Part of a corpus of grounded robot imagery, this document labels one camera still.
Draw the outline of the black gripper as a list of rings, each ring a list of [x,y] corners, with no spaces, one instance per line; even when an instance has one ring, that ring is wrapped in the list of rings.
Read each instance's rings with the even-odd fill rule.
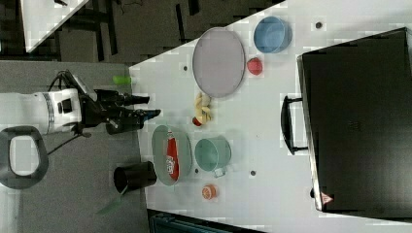
[[[133,131],[143,126],[140,114],[127,109],[127,106],[148,104],[149,96],[136,96],[119,93],[115,90],[96,89],[97,100],[93,101],[85,94],[79,95],[82,120],[76,124],[76,133],[82,134],[85,128],[106,123],[110,135]],[[161,110],[143,110],[142,116],[151,119],[159,116]]]

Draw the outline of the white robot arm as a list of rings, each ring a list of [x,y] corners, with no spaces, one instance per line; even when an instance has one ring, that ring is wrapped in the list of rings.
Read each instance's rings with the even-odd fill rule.
[[[92,98],[75,88],[1,95],[1,184],[26,189],[39,183],[50,165],[44,137],[72,132],[82,137],[102,123],[111,135],[137,130],[159,110],[131,110],[147,97],[116,93],[112,100]]]

